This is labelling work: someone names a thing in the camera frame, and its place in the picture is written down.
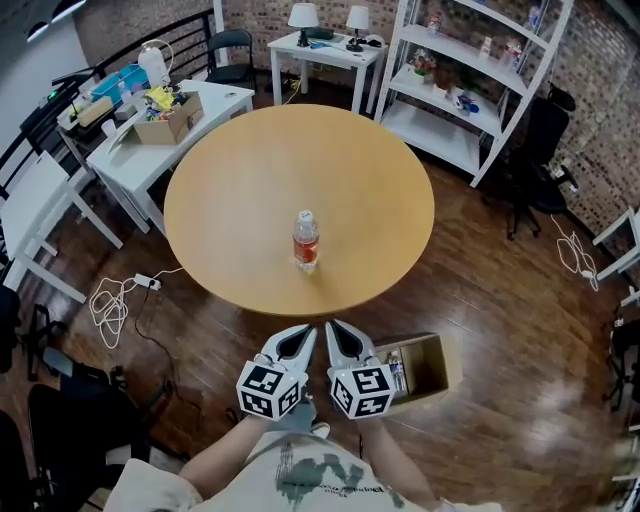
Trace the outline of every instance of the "ceiling light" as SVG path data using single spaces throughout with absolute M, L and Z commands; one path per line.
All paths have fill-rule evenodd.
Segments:
M 27 43 L 30 43 L 36 37 L 42 34 L 45 30 L 47 30 L 48 26 L 49 26 L 48 23 L 45 23 L 44 21 L 39 21 L 33 27 L 31 27 L 31 30 L 29 30 L 29 34 L 27 34 Z
M 56 21 L 60 21 L 76 9 L 80 9 L 80 7 L 86 3 L 87 0 L 62 0 L 53 11 L 53 19 L 51 22 L 55 23 Z

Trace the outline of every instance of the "wooden floor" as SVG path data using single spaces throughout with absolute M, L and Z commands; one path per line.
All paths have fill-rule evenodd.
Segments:
M 441 403 L 389 418 L 388 428 L 438 496 L 497 501 L 506 512 L 586 510 L 607 492 L 612 446 L 623 424 L 609 414 L 601 395 L 609 386 L 603 325 L 611 321 L 626 285 L 613 277 L 593 292 L 561 266 L 549 218 L 538 216 L 539 238 L 523 228 L 509 242 L 506 208 L 484 206 L 478 191 L 432 164 L 425 163 L 425 171 L 434 189 L 436 221 L 424 254 L 392 289 L 339 318 L 374 339 L 421 331 L 452 336 L 464 379 Z M 50 238 L 60 255 L 41 254 L 55 274 L 90 294 L 103 277 L 153 275 L 179 266 L 157 230 L 148 235 L 135 230 L 103 194 L 93 202 L 124 247 L 116 251 L 91 224 L 76 224 L 72 210 Z M 561 223 L 569 233 L 574 229 L 566 219 Z M 606 259 L 593 252 L 602 268 Z M 224 411 L 236 404 L 240 369 L 266 338 L 322 319 L 243 311 L 210 295 L 184 272 L 163 276 L 162 283 L 159 293 L 150 294 L 138 325 L 171 351 L 181 394 L 200 404 L 203 416 L 198 424 L 196 410 L 174 399 L 153 435 L 194 455 L 229 429 Z M 134 400 L 142 401 L 168 375 L 165 354 L 134 330 L 143 291 L 127 296 L 131 316 L 115 350 L 103 345 L 88 305 L 79 307 L 33 277 L 21 295 L 24 311 L 37 300 L 69 324 L 61 347 L 73 358 L 104 369 L 123 365 Z M 0 376 L 0 408 L 19 423 L 28 452 L 29 385 L 24 357 L 18 350 L 14 354 L 14 368 Z M 355 452 L 355 425 L 333 411 L 327 398 L 326 365 L 320 346 L 310 369 L 319 414 L 331 423 L 331 438 Z

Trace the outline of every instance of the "blue bin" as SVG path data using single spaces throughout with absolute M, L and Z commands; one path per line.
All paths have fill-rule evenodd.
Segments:
M 120 103 L 122 98 L 120 98 L 118 83 L 120 83 L 121 80 L 124 80 L 127 88 L 131 90 L 135 84 L 146 84 L 148 78 L 147 73 L 140 66 L 137 64 L 129 64 L 117 73 L 109 75 L 91 91 L 93 101 L 98 101 L 104 96 L 109 96 L 114 106 Z

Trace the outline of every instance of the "table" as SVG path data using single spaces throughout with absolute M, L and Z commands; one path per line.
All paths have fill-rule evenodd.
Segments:
M 293 224 L 309 209 L 320 259 L 305 274 Z M 431 183 L 400 138 L 364 116 L 321 105 L 257 110 L 184 157 L 165 199 L 171 248 L 211 293 L 276 315 L 361 304 L 400 280 L 429 240 Z
M 271 75 L 273 82 L 273 103 L 274 105 L 282 105 L 282 90 L 280 86 L 280 56 L 291 55 L 296 59 L 300 59 L 300 91 L 306 94 L 309 90 L 309 66 L 308 61 L 336 66 L 343 69 L 356 68 L 356 84 L 353 91 L 353 101 L 351 102 L 351 111 L 356 114 L 360 113 L 360 103 L 362 101 L 362 92 L 364 90 L 364 79 L 367 74 L 367 68 L 375 63 L 373 71 L 373 79 L 371 80 L 371 88 L 369 89 L 369 101 L 367 102 L 367 114 L 371 114 L 373 110 L 373 101 L 378 92 L 378 84 L 380 83 L 380 75 L 382 74 L 382 66 L 384 64 L 384 55 L 386 45 L 381 48 L 373 48 L 364 45 L 361 53 L 350 52 L 346 49 L 346 45 L 351 36 L 344 34 L 336 34 L 342 36 L 343 39 L 339 43 L 331 43 L 330 48 L 317 48 L 312 50 L 311 47 L 298 46 L 298 38 L 300 32 L 289 34 L 275 41 L 270 42 L 267 46 L 271 48 Z
M 253 110 L 251 98 L 255 92 L 250 89 L 196 80 L 184 80 L 181 84 L 185 92 L 198 92 L 204 116 L 179 144 L 125 142 L 109 153 L 111 141 L 108 139 L 87 158 L 89 165 L 144 233 L 149 231 L 145 219 L 151 219 L 166 236 L 162 212 L 149 196 L 149 187 L 213 128 L 237 112 Z M 118 133 L 123 133 L 142 115 L 141 112 L 131 118 L 118 128 Z
M 24 173 L 16 187 L 11 191 L 9 199 L 0 209 L 0 220 L 4 232 L 7 256 L 24 265 L 39 278 L 69 295 L 78 302 L 85 302 L 86 296 L 38 265 L 25 252 L 28 244 L 35 240 L 52 256 L 58 251 L 49 245 L 38 230 L 45 218 L 65 195 L 73 201 L 85 217 L 118 249 L 122 241 L 100 220 L 89 208 L 75 189 L 69 184 L 69 175 L 46 151 L 40 155 L 33 165 Z

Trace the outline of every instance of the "bottle label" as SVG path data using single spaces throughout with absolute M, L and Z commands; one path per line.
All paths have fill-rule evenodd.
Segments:
M 318 239 L 307 244 L 293 241 L 296 259 L 300 263 L 313 263 L 318 257 Z

